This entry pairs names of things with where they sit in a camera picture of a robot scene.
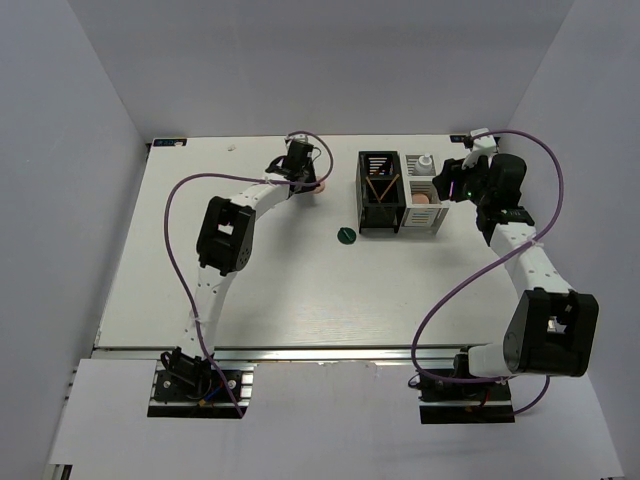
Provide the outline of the gold makeup stick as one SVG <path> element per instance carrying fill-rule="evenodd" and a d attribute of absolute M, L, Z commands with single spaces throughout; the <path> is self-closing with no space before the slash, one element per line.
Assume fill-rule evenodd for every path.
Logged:
<path fill-rule="evenodd" d="M 394 188 L 394 185 L 400 178 L 400 174 L 396 174 L 388 183 L 385 190 L 377 197 L 379 203 L 383 203 L 383 200 L 387 196 L 387 194 Z"/>
<path fill-rule="evenodd" d="M 365 180 L 366 180 L 366 183 L 367 183 L 367 185 L 369 186 L 369 188 L 371 190 L 371 193 L 375 197 L 376 201 L 378 202 L 378 204 L 381 204 L 382 203 L 381 197 L 379 196 L 378 191 L 376 190 L 375 185 L 371 180 L 371 177 L 366 176 Z"/>

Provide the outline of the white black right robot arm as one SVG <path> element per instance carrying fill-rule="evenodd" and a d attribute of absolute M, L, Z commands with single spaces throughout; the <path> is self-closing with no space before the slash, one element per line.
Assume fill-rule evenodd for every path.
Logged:
<path fill-rule="evenodd" d="M 536 239 L 535 222 L 520 204 L 526 170 L 523 159 L 499 153 L 479 156 L 472 167 L 449 159 L 433 180 L 441 199 L 475 205 L 477 228 L 519 296 L 502 341 L 469 348 L 468 364 L 451 374 L 453 390 L 466 399 L 484 391 L 488 378 L 580 377 L 589 364 L 599 305 L 561 277 Z"/>

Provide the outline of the black slotted organizer box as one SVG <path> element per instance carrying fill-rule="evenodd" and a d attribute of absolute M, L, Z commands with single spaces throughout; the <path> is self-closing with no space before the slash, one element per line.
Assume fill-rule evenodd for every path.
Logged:
<path fill-rule="evenodd" d="M 396 151 L 360 151 L 356 170 L 359 232 L 398 233 L 406 210 L 400 157 Z"/>

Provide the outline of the dark green round puff right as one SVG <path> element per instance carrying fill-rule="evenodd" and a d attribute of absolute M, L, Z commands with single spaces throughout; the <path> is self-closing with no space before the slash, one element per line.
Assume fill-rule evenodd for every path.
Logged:
<path fill-rule="evenodd" d="M 337 232 L 337 239 L 343 245 L 352 245 L 357 240 L 357 233 L 349 227 L 340 227 Z"/>

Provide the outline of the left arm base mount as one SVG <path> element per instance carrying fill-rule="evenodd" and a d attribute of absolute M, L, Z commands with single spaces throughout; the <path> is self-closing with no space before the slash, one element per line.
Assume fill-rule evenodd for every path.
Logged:
<path fill-rule="evenodd" d="M 177 347 L 160 354 L 147 416 L 175 419 L 241 419 L 248 408 L 243 380 L 248 371 L 223 370 Z"/>

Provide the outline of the blue table label left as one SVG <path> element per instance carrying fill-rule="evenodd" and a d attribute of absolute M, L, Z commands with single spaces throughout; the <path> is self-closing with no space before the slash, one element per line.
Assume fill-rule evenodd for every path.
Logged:
<path fill-rule="evenodd" d="M 186 138 L 156 138 L 152 142 L 154 148 L 161 147 L 184 147 L 187 144 Z"/>

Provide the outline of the white pink teal spray bottle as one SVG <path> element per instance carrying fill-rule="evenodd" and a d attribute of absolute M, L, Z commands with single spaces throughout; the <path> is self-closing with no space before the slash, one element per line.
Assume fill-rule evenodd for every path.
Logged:
<path fill-rule="evenodd" d="M 435 176 L 436 165 L 434 157 L 430 154 L 419 156 L 413 167 L 414 176 Z"/>

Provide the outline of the pink round makeup puff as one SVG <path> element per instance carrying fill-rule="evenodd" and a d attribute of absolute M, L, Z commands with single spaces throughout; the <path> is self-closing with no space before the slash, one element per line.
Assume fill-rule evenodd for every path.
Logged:
<path fill-rule="evenodd" d="M 326 188 L 325 183 L 324 183 L 324 182 L 321 182 L 320 184 L 318 184 L 318 185 L 314 188 L 313 193 L 314 193 L 314 194 L 320 194 L 320 193 L 322 193 L 322 192 L 325 190 L 325 188 Z"/>

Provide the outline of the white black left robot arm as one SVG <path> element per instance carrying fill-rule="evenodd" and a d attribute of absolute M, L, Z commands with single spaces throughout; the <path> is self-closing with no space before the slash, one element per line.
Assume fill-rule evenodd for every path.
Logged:
<path fill-rule="evenodd" d="M 185 330 L 185 354 L 177 347 L 161 354 L 164 368 L 177 377 L 177 387 L 188 398 L 199 399 L 211 387 L 212 352 L 205 335 L 213 334 L 221 316 L 226 294 L 238 272 L 250 259 L 257 220 L 267 211 L 294 195 L 317 192 L 325 177 L 317 177 L 314 152 L 318 149 L 304 138 L 288 137 L 287 152 L 272 160 L 261 178 L 228 174 L 198 173 L 180 180 L 170 191 L 163 215 L 163 235 L 169 261 L 191 306 L 190 323 Z M 247 189 L 230 198 L 214 196 L 206 207 L 196 240 L 198 285 L 191 290 L 173 253 L 169 221 L 172 202 L 185 184 L 201 178 L 220 178 L 244 182 Z"/>

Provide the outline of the white slotted organizer box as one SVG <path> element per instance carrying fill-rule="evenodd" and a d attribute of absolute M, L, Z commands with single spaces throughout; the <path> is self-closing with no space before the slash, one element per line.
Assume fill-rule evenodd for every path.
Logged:
<path fill-rule="evenodd" d="M 435 235 L 449 211 L 433 184 L 441 162 L 430 153 L 401 153 L 400 160 L 406 204 L 400 228 Z"/>

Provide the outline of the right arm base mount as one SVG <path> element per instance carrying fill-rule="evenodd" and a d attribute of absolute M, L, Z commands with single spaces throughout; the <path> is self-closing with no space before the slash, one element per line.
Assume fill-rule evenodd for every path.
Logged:
<path fill-rule="evenodd" d="M 511 391 L 506 383 L 443 383 L 416 373 L 407 384 L 419 393 L 418 406 L 423 425 L 515 422 Z"/>

